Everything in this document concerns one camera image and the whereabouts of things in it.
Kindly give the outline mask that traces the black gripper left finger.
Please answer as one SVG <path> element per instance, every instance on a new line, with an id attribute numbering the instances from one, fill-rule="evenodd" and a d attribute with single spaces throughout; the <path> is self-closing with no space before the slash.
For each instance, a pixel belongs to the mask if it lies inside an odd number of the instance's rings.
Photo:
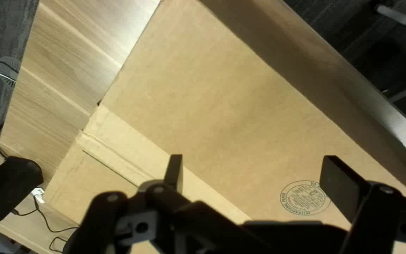
<path id="1" fill-rule="evenodd" d="M 181 154 L 173 154 L 167 167 L 164 181 L 175 191 L 182 191 L 182 170 L 184 157 Z"/>

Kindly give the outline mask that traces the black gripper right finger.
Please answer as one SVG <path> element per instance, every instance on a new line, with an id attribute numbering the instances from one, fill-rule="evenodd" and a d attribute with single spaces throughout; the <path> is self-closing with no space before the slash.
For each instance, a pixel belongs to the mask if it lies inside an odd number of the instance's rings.
<path id="1" fill-rule="evenodd" d="M 343 216 L 353 223 L 363 199 L 370 192 L 370 182 L 338 156 L 326 156 L 322 165 L 321 188 Z"/>

